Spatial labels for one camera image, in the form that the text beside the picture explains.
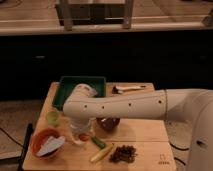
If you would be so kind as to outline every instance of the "cable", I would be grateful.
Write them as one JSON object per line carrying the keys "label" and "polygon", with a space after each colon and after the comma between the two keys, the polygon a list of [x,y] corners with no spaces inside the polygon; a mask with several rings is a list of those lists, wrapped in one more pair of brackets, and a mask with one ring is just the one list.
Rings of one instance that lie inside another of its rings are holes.
{"label": "cable", "polygon": [[179,161],[181,164],[183,164],[184,166],[186,166],[186,163],[183,161],[183,160],[181,160],[181,159],[179,159],[179,158],[177,158],[177,157],[174,157],[174,159],[175,160],[177,160],[177,161]]}
{"label": "cable", "polygon": [[15,8],[19,5],[22,4],[22,0],[17,0],[17,2],[14,4],[14,5],[11,5],[11,6],[2,6],[0,7],[0,9],[10,9],[10,8]]}
{"label": "cable", "polygon": [[24,148],[24,146],[19,143],[18,141],[16,141],[13,137],[11,137],[3,128],[0,127],[0,130],[8,136],[8,138],[10,138],[14,143],[16,143],[17,145],[19,145],[20,147]]}
{"label": "cable", "polygon": [[188,150],[189,150],[189,148],[180,148],[180,147],[175,146],[175,145],[172,144],[171,142],[169,142],[169,143],[170,143],[170,145],[171,145],[173,148],[175,148],[175,149],[177,149],[177,150],[180,150],[180,151],[188,151]]}

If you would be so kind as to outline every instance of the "food item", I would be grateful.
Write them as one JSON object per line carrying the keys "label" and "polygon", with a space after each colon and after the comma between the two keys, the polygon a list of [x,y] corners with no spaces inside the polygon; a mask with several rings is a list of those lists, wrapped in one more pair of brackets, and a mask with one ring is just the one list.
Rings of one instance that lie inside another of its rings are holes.
{"label": "food item", "polygon": [[115,152],[110,156],[109,161],[117,163],[119,161],[125,161],[127,163],[133,163],[135,161],[136,149],[133,146],[117,147]]}
{"label": "food item", "polygon": [[81,140],[73,140],[73,142],[78,146],[83,146],[85,144],[85,141],[81,141]]}
{"label": "food item", "polygon": [[114,144],[109,144],[102,150],[98,151],[93,157],[90,158],[91,163],[96,163],[104,158],[113,148]]}
{"label": "food item", "polygon": [[105,131],[111,132],[120,123],[120,118],[97,118],[97,123]]}
{"label": "food item", "polygon": [[91,139],[100,149],[103,149],[106,147],[106,143],[100,140],[98,137],[92,136]]}
{"label": "food item", "polygon": [[87,134],[80,134],[78,136],[78,138],[81,140],[81,141],[88,141],[90,139],[90,136],[87,135]]}
{"label": "food item", "polygon": [[46,114],[46,121],[49,125],[58,126],[59,125],[59,113],[56,111],[51,111]]}

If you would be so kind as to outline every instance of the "orange bowl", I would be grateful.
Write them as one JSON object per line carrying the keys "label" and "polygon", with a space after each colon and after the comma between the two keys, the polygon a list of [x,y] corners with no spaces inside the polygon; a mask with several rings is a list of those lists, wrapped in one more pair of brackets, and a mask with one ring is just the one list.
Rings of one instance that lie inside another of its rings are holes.
{"label": "orange bowl", "polygon": [[46,129],[38,132],[37,134],[35,134],[32,137],[31,142],[30,142],[30,149],[31,149],[32,154],[35,157],[38,157],[40,159],[49,159],[49,158],[54,157],[58,153],[60,148],[56,149],[55,151],[53,151],[51,153],[45,154],[44,156],[37,156],[36,155],[37,152],[41,149],[41,146],[47,141],[47,139],[50,136],[58,138],[58,137],[60,137],[60,133],[57,129],[46,128]]}

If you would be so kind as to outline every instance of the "brown food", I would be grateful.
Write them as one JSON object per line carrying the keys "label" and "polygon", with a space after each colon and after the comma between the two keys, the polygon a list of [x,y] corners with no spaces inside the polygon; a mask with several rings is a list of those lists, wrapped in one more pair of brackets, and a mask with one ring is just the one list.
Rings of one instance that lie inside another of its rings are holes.
{"label": "brown food", "polygon": [[136,149],[133,146],[117,147],[115,152],[110,156],[109,161],[117,163],[119,161],[125,161],[127,163],[133,163],[135,161]]}
{"label": "brown food", "polygon": [[119,122],[120,118],[97,118],[98,125],[107,132],[113,131]]}

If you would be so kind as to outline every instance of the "green vegetable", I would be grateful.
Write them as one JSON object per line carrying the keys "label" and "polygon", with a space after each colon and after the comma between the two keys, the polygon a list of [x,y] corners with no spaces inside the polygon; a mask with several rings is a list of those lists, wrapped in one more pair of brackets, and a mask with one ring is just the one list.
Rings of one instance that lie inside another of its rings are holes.
{"label": "green vegetable", "polygon": [[90,158],[91,163],[96,163],[97,161],[104,158],[113,148],[114,144],[110,144],[103,148],[102,150],[98,151],[93,157]]}
{"label": "green vegetable", "polygon": [[49,125],[58,126],[59,125],[59,113],[56,111],[51,111],[46,114],[46,121]]}
{"label": "green vegetable", "polygon": [[93,136],[91,137],[91,139],[100,149],[103,149],[106,147],[106,143],[101,141],[98,137]]}

